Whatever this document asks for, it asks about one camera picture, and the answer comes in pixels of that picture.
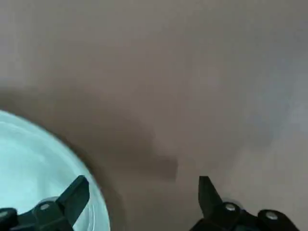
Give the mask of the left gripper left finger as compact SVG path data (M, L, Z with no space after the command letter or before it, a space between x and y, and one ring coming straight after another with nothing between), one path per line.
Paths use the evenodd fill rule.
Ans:
M89 182L78 176L56 200L45 200L18 214L12 207L0 209L2 231L72 231L90 199Z

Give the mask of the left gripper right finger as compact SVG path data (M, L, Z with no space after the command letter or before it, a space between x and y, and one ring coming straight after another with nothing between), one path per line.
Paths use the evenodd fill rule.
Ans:
M263 209L256 216L233 202L224 202L208 176L199 177L198 202L203 213L192 231L298 231L282 212Z

